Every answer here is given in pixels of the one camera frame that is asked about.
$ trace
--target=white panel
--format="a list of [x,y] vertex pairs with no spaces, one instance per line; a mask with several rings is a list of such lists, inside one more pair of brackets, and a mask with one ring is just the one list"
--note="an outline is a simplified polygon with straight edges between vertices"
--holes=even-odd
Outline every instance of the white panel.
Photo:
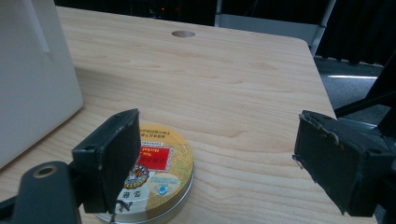
[[0,167],[82,106],[52,0],[0,1]]

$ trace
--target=tin lid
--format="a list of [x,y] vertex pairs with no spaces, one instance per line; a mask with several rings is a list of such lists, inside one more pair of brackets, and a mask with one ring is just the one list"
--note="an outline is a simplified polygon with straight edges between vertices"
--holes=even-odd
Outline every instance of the tin lid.
[[[183,136],[163,126],[140,125],[140,137],[140,156],[118,197],[116,223],[168,221],[180,209],[193,180],[192,151]],[[112,219],[110,214],[96,216],[106,222]]]

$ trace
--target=gold tin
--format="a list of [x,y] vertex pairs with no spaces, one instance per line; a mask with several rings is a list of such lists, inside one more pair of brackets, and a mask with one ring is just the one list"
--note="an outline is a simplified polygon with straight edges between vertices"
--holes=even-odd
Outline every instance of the gold tin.
[[183,136],[163,126],[141,125],[140,137],[140,156],[115,215],[95,214],[106,223],[165,223],[181,210],[190,191],[194,163]]

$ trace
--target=gray carpet floor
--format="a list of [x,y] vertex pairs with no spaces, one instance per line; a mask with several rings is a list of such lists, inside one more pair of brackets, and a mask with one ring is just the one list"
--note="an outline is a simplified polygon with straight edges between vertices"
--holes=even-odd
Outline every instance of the gray carpet floor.
[[[319,57],[315,57],[314,60],[333,109],[363,99],[375,82],[375,79],[372,77],[378,77],[383,70],[383,66],[379,65],[364,63],[351,64],[348,62],[339,62]],[[362,111],[344,116],[344,119],[377,125],[388,111],[389,108],[386,106],[375,105]],[[374,136],[366,133],[364,133],[364,135],[376,141],[378,144],[387,147],[384,139],[380,136]],[[396,154],[396,149],[394,147],[389,149]],[[384,214],[385,210],[378,206],[375,211],[375,217],[378,223],[382,223]]]

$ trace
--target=wood grain surface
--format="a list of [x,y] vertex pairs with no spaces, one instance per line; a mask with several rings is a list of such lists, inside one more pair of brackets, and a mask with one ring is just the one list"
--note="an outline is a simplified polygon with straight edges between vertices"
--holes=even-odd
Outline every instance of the wood grain surface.
[[[46,161],[70,162],[71,149],[108,117],[138,108],[141,123],[176,130],[193,150],[191,195],[171,223],[375,223],[341,215],[291,159],[299,113],[334,117],[302,40],[58,12],[84,106],[0,170],[1,201],[18,192],[24,172]],[[83,223],[100,223],[80,210]]]

